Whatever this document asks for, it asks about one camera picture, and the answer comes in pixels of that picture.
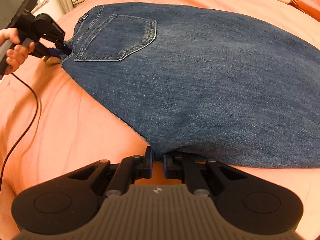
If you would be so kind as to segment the person's left hand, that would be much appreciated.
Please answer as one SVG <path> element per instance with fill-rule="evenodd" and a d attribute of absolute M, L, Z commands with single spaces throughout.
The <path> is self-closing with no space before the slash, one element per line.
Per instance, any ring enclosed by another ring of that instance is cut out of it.
<path fill-rule="evenodd" d="M 15 44 L 14 49 L 8 49 L 6 52 L 6 62 L 8 66 L 4 75 L 9 75 L 15 72 L 20 65 L 25 62 L 29 53 L 33 52 L 35 48 L 35 42 L 31 42 L 28 47 L 21 45 L 18 37 L 18 30 L 16 28 L 1 30 L 1 44 L 3 44 L 6 40 L 10 40 L 13 44 Z"/>

